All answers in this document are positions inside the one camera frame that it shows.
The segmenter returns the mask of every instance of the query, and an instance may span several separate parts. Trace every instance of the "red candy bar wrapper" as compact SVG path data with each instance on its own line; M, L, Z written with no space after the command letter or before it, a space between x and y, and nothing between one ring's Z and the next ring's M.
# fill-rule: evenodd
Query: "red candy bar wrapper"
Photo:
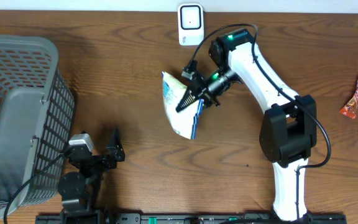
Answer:
M339 111L341 114L346 115L352 119L356 118L356 111L358 109L358 79L356 85L356 92L346 105Z

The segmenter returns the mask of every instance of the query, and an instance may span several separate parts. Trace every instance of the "robotic arm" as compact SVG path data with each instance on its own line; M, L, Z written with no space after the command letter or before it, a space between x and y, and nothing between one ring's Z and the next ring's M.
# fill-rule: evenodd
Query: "robotic arm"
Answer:
M305 166L310 157L310 149L316 145L316 125L302 111L291 103L266 79L254 62L252 44L254 38L246 29L239 29L222 35L212 41L209 56L218 69L204 80L192 61L182 73L191 85L188 87L177 111L185 109L199 98L204 99L204 107L219 105L216 97L222 95L234 82L245 83L257 99L264 115L260 132L260 145L266 157L273 162L276 196L273 209L281 220L293 221L296 212L296 170ZM311 96L299 97L273 71L255 44L255 55L260 66L282 89L284 93L301 103L316 116L316 104ZM295 121L287 124L287 117ZM305 170L299 176L299 216L306 214L304 203Z

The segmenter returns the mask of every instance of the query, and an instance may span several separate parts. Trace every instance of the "white and blue package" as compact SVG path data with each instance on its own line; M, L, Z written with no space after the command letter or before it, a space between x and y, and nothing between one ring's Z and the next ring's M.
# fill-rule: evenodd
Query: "white and blue package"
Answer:
M167 72L162 72L161 76L165 113L172 129L185 138L195 139L204 100L197 100L178 113L176 107L185 94L186 86Z

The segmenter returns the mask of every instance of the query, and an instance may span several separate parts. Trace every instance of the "wooden table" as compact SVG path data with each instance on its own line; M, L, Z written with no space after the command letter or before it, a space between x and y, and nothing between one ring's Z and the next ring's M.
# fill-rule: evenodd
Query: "wooden table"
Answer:
M338 113L353 95L358 75L358 15L205 13L206 34L226 24L254 22L259 45L279 76L317 102L329 133L328 165L306 171L305 201L312 212L344 212L358 223L358 115ZM196 140L175 134L162 103L161 71L180 75L194 47L178 43L175 12L0 11L0 34L50 39L59 68L78 94L73 134L87 131L103 152L114 127L126 161L105 175L100 207L144 213L242 213L269 210L272 164L259 146L261 110L244 85L203 112ZM200 70L215 69L206 44ZM318 133L310 164L324 159ZM66 172L74 170L67 166ZM60 196L22 207L9 223L33 223L58 213Z

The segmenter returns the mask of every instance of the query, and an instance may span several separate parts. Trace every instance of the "green circuit part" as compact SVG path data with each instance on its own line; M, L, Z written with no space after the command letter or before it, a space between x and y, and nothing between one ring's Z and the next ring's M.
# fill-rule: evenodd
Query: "green circuit part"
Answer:
M155 218L155 217L150 217L150 218L149 218L149 224L157 224L157 218Z

